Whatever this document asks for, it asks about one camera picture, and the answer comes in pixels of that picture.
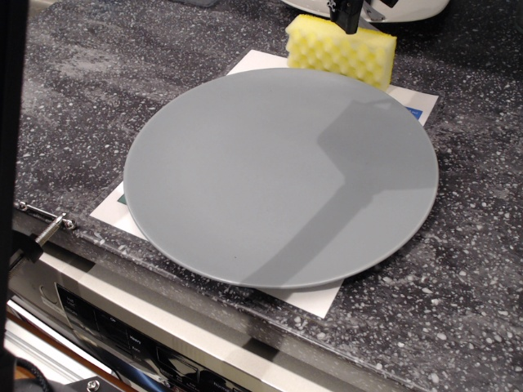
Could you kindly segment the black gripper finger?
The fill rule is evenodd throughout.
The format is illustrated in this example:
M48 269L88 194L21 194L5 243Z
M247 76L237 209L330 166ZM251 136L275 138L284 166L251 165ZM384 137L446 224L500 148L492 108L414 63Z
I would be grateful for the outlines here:
M363 0L328 0L329 19L347 34L357 32Z

